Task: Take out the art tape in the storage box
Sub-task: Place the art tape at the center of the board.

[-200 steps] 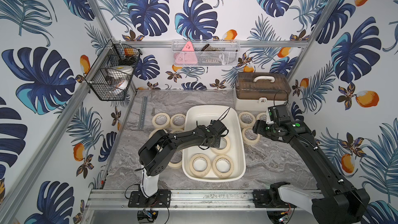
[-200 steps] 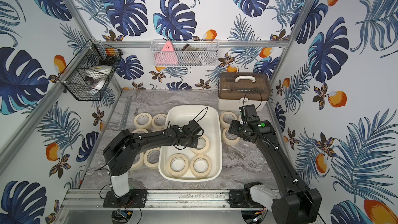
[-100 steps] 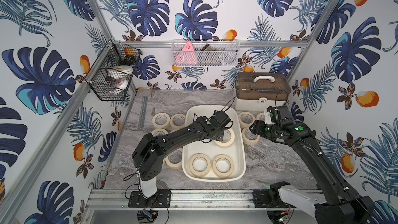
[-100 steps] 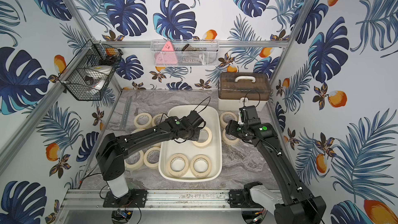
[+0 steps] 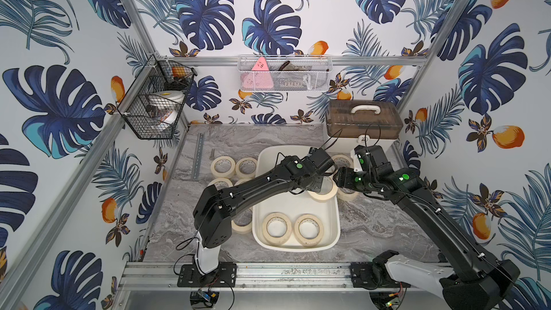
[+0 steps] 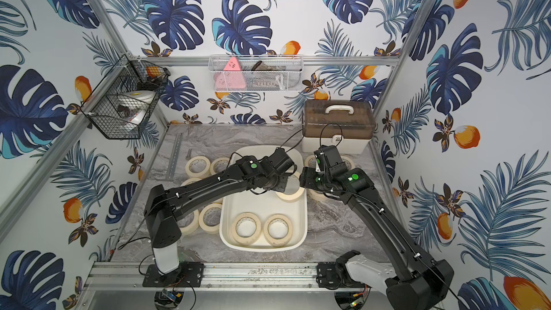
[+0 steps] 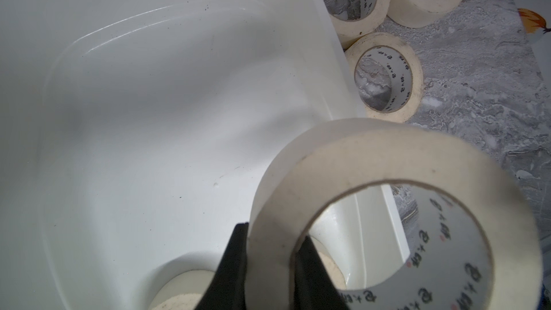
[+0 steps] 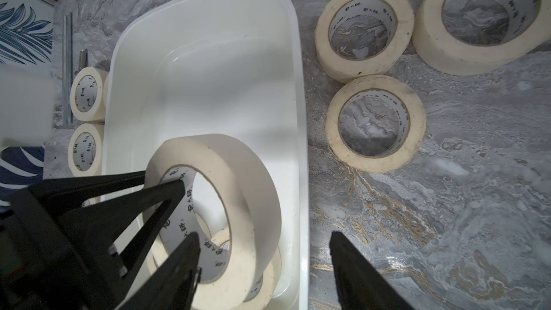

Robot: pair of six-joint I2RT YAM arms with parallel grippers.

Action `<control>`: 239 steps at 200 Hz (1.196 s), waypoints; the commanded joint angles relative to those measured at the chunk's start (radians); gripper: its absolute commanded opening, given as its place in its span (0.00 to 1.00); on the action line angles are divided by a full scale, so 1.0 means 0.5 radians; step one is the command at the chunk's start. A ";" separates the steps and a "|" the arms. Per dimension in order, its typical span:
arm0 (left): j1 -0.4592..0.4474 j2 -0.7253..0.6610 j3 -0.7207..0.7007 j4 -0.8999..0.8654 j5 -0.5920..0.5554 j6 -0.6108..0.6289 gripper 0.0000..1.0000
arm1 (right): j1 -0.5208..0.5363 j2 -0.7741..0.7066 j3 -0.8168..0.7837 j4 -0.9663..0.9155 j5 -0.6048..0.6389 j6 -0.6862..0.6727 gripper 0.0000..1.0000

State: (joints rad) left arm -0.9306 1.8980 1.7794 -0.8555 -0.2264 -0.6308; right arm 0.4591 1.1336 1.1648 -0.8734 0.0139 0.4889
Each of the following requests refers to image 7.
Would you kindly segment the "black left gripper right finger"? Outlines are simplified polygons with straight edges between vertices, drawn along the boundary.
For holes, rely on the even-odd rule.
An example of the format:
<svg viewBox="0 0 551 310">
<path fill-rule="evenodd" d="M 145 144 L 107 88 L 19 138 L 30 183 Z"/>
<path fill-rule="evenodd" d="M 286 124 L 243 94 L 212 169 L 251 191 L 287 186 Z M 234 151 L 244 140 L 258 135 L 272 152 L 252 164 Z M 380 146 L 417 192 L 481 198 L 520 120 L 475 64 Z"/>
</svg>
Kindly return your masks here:
<svg viewBox="0 0 551 310">
<path fill-rule="evenodd" d="M 347 310 L 309 236 L 295 255 L 294 309 Z"/>
</svg>

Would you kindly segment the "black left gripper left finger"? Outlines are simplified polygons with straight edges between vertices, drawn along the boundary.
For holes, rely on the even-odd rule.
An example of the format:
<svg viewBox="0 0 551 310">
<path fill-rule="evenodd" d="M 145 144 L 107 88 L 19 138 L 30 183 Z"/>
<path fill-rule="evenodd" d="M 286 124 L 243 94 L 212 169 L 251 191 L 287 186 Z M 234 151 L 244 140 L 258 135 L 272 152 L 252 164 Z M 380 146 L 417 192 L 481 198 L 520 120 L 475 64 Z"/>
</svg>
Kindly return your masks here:
<svg viewBox="0 0 551 310">
<path fill-rule="evenodd" d="M 248 223 L 237 224 L 232 231 L 215 275 L 196 310 L 242 310 L 245 305 Z"/>
</svg>

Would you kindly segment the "white plastic storage tray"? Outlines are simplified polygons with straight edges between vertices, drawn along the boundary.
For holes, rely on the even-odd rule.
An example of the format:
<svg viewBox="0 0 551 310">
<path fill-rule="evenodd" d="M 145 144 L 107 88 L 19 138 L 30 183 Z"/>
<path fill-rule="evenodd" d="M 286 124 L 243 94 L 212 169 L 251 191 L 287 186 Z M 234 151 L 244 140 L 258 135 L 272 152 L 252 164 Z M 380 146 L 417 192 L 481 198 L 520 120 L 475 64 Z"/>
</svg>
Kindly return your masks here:
<svg viewBox="0 0 551 310">
<path fill-rule="evenodd" d="M 322 0 L 1 0 L 1 308 L 151 307 L 363 115 Z"/>
</svg>

